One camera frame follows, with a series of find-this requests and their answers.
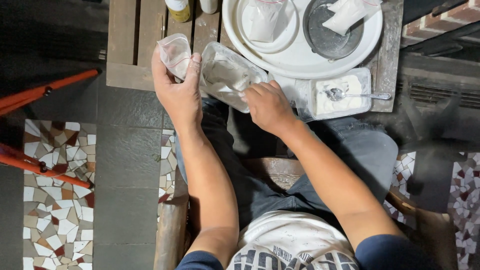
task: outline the spoon handle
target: spoon handle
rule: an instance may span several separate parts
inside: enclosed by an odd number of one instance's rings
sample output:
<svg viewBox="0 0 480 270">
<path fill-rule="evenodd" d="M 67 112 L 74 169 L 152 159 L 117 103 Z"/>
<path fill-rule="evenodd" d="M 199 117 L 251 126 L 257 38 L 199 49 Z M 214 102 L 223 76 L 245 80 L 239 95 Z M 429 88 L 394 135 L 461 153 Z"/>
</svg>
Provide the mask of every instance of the spoon handle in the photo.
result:
<svg viewBox="0 0 480 270">
<path fill-rule="evenodd" d="M 360 94 L 360 95 L 345 95 L 346 97 L 357 97 L 357 98 L 379 98 L 379 99 L 389 99 L 391 98 L 390 94 Z"/>
</svg>

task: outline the yellow bottle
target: yellow bottle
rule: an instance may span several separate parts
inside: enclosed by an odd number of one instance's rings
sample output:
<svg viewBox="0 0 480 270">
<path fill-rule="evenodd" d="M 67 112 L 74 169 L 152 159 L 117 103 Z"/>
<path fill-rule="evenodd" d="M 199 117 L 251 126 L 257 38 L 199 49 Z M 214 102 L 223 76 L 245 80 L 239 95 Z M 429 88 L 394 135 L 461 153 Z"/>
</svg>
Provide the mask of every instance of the yellow bottle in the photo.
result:
<svg viewBox="0 0 480 270">
<path fill-rule="evenodd" d="M 170 15 L 176 21 L 186 22 L 190 18 L 190 5 L 188 0 L 165 0 Z"/>
</svg>

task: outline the white t-shirt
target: white t-shirt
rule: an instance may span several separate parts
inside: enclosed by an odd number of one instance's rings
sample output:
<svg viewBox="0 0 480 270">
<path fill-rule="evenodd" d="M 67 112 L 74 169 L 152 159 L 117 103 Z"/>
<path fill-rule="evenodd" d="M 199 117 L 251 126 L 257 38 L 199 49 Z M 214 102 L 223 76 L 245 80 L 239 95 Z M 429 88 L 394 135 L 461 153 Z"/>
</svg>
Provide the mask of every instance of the white t-shirt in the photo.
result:
<svg viewBox="0 0 480 270">
<path fill-rule="evenodd" d="M 227 270 L 357 270 L 346 237 L 311 214 L 272 211 L 240 232 Z"/>
</svg>

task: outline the wooden table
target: wooden table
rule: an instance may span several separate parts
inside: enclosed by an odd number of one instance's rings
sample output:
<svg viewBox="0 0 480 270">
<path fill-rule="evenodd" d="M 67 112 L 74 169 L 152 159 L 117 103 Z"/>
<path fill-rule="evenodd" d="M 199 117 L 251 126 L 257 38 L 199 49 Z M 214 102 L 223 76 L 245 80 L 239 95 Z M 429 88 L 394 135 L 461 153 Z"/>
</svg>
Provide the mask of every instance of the wooden table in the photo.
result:
<svg viewBox="0 0 480 270">
<path fill-rule="evenodd" d="M 189 21 L 179 23 L 168 13 L 164 0 L 110 0 L 107 51 L 107 85 L 154 91 L 150 61 L 156 41 L 182 33 L 193 52 L 202 53 L 211 41 L 238 52 L 221 20 L 221 2 L 215 14 L 203 13 L 198 1 L 190 0 Z M 372 100 L 371 111 L 391 112 L 395 97 L 398 52 L 402 29 L 403 0 L 382 3 L 383 34 L 377 48 L 359 67 L 372 72 L 372 92 L 390 93 L 390 100 Z"/>
</svg>

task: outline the brick wall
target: brick wall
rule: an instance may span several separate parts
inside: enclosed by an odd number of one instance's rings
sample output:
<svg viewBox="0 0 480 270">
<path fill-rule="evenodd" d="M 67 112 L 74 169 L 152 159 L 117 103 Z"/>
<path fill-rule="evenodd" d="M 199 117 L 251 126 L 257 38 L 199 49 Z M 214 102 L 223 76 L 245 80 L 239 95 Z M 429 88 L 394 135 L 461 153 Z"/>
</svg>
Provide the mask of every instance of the brick wall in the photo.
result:
<svg viewBox="0 0 480 270">
<path fill-rule="evenodd" d="M 469 0 L 436 17 L 430 13 L 403 26 L 401 45 L 413 45 L 476 21 L 480 21 L 480 0 Z"/>
</svg>

